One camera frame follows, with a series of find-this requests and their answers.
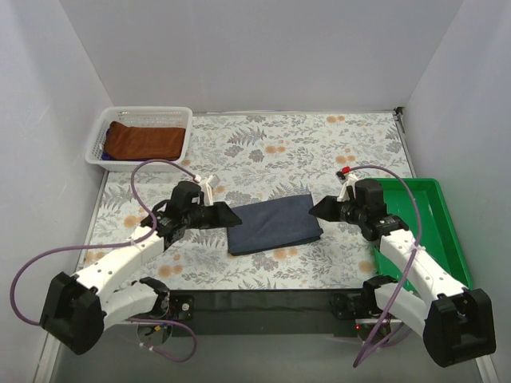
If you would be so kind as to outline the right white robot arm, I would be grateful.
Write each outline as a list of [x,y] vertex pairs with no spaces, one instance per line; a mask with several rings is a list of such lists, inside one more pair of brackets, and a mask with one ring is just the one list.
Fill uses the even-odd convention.
[[409,281],[414,291],[388,275],[364,282],[362,302],[373,313],[392,315],[420,335],[433,361],[447,367],[494,353],[497,348],[490,297],[448,274],[416,242],[404,221],[388,212],[382,185],[349,175],[338,196],[326,196],[310,211],[328,222],[358,226]]

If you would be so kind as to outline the brown towel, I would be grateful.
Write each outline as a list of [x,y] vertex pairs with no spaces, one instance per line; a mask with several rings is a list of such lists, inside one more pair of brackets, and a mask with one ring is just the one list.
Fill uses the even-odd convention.
[[114,121],[105,134],[103,152],[117,161],[177,160],[184,137],[184,128],[133,127]]

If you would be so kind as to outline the purple towel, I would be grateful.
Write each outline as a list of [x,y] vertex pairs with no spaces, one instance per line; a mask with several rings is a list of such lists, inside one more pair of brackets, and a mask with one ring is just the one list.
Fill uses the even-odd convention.
[[112,161],[113,158],[111,157],[110,154],[108,154],[107,152],[103,152],[101,154],[101,160],[106,160],[106,161]]

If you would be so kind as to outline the grey blue towel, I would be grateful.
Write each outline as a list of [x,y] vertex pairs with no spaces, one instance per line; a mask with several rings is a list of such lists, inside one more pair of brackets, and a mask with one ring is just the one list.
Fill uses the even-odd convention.
[[233,256],[251,255],[319,240],[323,229],[309,214],[311,208],[310,194],[234,207],[242,223],[228,229],[228,252]]

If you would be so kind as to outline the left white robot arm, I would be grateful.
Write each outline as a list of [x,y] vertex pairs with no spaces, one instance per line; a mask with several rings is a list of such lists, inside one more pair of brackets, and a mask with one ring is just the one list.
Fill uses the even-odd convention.
[[186,231],[241,223],[225,202],[208,202],[199,184],[179,182],[169,199],[149,210],[126,245],[72,275],[61,272],[51,280],[39,326],[81,355],[118,323],[168,320],[172,299],[164,283],[144,277],[125,289],[120,284],[180,241]]

